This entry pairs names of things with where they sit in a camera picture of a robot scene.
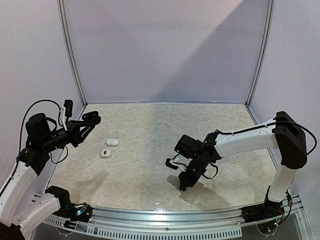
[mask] metal corner profile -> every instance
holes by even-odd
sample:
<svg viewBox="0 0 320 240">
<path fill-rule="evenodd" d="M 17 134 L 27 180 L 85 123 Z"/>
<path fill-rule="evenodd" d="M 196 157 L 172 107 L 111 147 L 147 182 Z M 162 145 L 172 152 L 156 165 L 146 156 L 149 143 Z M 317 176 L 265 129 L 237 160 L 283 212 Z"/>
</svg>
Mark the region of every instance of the metal corner profile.
<svg viewBox="0 0 320 240">
<path fill-rule="evenodd" d="M 69 28 L 68 28 L 68 23 L 67 23 L 65 1 L 64 0 L 57 0 L 57 6 L 58 6 L 58 11 L 59 11 L 59 17 L 60 17 L 60 22 L 61 22 L 61 28 L 62 28 L 62 34 L 63 34 L 63 38 L 64 38 L 64 43 L 65 43 L 65 48 L 66 48 L 66 52 L 68 55 L 75 87 L 78 91 L 81 104 L 85 107 L 87 105 L 87 100 L 86 100 L 83 85 L 80 80 L 80 76 L 79 76 L 79 72 L 77 69 L 76 60 L 75 60 L 75 56 L 74 56 L 74 51 L 72 48 L 72 43 L 71 43 L 70 33 L 69 33 Z"/>
<path fill-rule="evenodd" d="M 245 105 L 249 107 L 253 101 L 255 91 L 257 88 L 259 76 L 261 73 L 261 69 L 263 66 L 264 58 L 266 55 L 266 50 L 267 50 L 267 44 L 268 44 L 268 39 L 270 35 L 270 30 L 271 30 L 271 23 L 272 23 L 272 16 L 274 12 L 274 7 L 275 7 L 275 0 L 269 0 L 268 1 L 268 6 L 267 6 L 267 11 L 265 15 L 265 21 L 264 21 L 264 28 L 263 28 L 263 33 L 262 33 L 262 39 L 261 39 L 261 44 L 260 44 L 260 51 L 259 51 L 259 56 L 258 56 L 258 61 L 256 63 L 255 71 L 254 71 L 254 77 L 251 82 L 251 86 L 249 89 L 249 93 L 247 95 Z"/>
</svg>

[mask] enclosure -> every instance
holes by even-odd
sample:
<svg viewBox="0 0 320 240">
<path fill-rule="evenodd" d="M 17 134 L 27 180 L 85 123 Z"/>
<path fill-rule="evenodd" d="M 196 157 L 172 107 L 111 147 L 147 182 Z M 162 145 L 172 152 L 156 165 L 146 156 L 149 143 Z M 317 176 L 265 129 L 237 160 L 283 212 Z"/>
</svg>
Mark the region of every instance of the enclosure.
<svg viewBox="0 0 320 240">
<path fill-rule="evenodd" d="M 265 200 L 281 166 L 278 149 L 226 155 L 206 168 L 208 177 L 217 172 L 213 179 L 202 176 L 186 191 L 179 190 L 181 169 L 166 159 L 183 135 L 204 142 L 216 130 L 250 128 L 280 111 L 319 138 L 319 7 L 275 0 L 3 2 L 1 184 L 33 102 L 70 99 L 72 119 L 101 116 L 79 147 L 52 153 L 53 162 L 66 159 L 46 163 L 17 210 L 58 186 L 71 202 L 91 205 L 92 217 L 70 230 L 66 219 L 50 215 L 31 239 L 265 239 L 242 208 Z M 44 103 L 28 116 L 42 112 L 57 119 Z M 119 144 L 107 146 L 107 139 Z M 307 134 L 307 149 L 313 145 Z M 106 149 L 109 158 L 101 157 Z M 318 156 L 316 148 L 296 172 L 290 216 L 269 238 L 320 238 Z"/>
</svg>

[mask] robotic arm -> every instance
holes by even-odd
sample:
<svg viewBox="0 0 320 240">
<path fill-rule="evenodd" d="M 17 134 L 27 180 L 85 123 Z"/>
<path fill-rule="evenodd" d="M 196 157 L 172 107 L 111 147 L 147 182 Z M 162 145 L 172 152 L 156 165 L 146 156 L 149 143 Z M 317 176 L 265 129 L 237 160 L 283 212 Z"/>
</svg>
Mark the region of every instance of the robotic arm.
<svg viewBox="0 0 320 240">
<path fill-rule="evenodd" d="M 299 126 L 286 112 L 281 111 L 274 119 L 254 127 L 232 132 L 216 130 L 209 133 L 203 142 L 183 135 L 174 151 L 191 159 L 190 163 L 183 166 L 174 162 L 174 158 L 168 158 L 165 164 L 173 169 L 182 169 L 179 189 L 185 191 L 186 188 L 192 188 L 201 176 L 205 177 L 209 164 L 214 166 L 223 157 L 258 149 L 279 148 L 281 165 L 267 190 L 264 203 L 242 209 L 246 223 L 276 217 L 279 211 L 284 213 L 282 200 L 296 172 L 307 163 L 306 136 Z"/>
<path fill-rule="evenodd" d="M 69 192 L 57 186 L 46 189 L 37 202 L 14 216 L 24 193 L 44 169 L 51 152 L 63 149 L 67 144 L 78 147 L 100 123 L 101 117 L 97 111 L 84 114 L 82 121 L 68 121 L 72 116 L 72 107 L 71 100 L 66 100 L 61 107 L 63 127 L 60 129 L 57 129 L 56 121 L 44 113 L 33 115 L 25 124 L 28 134 L 26 146 L 19 153 L 15 167 L 0 189 L 0 239 L 26 239 L 47 216 L 58 210 L 59 216 L 72 221 L 89 220 L 91 207 L 71 203 Z M 50 130 L 48 122 L 55 125 L 53 130 Z"/>
</svg>

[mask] white wall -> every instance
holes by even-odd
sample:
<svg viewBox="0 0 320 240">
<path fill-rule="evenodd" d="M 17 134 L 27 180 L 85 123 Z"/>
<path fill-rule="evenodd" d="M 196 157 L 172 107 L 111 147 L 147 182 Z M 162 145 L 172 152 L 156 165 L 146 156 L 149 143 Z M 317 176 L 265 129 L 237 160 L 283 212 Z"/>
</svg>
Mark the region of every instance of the white wall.
<svg viewBox="0 0 320 240">
<path fill-rule="evenodd" d="M 68 61 L 57 1 L 0 2 L 0 83 L 2 185 L 18 155 L 22 118 L 33 102 L 52 99 L 62 105 L 64 99 L 72 99 L 76 118 L 83 108 Z M 38 112 L 53 119 L 58 116 L 58 108 L 51 103 L 40 103 L 29 117 Z M 42 192 L 52 171 L 53 164 L 48 162 L 27 192 L 25 204 L 31 202 L 34 192 Z"/>
<path fill-rule="evenodd" d="M 320 1 L 275 1 L 271 33 L 251 110 L 259 122 L 286 111 L 320 140 Z M 310 149 L 313 141 L 307 138 Z M 320 239 L 320 147 L 293 181 L 314 239 Z"/>
<path fill-rule="evenodd" d="M 89 103 L 245 102 L 267 0 L 68 0 Z"/>
</svg>

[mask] small white object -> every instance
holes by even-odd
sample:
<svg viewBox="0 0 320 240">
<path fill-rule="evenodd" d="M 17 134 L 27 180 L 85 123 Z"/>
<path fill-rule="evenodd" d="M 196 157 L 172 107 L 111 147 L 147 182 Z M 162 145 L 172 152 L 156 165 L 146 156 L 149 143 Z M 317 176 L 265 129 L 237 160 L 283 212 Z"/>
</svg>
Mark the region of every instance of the small white object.
<svg viewBox="0 0 320 240">
<path fill-rule="evenodd" d="M 116 147 L 119 144 L 119 140 L 115 138 L 108 138 L 105 143 L 107 146 Z"/>
<path fill-rule="evenodd" d="M 103 150 L 101 150 L 101 152 L 100 152 L 100 156 L 101 156 L 102 158 L 104 158 L 104 159 L 110 158 L 110 157 L 111 157 L 111 154 L 112 154 L 112 152 L 111 152 L 110 149 L 103 149 Z"/>
</svg>

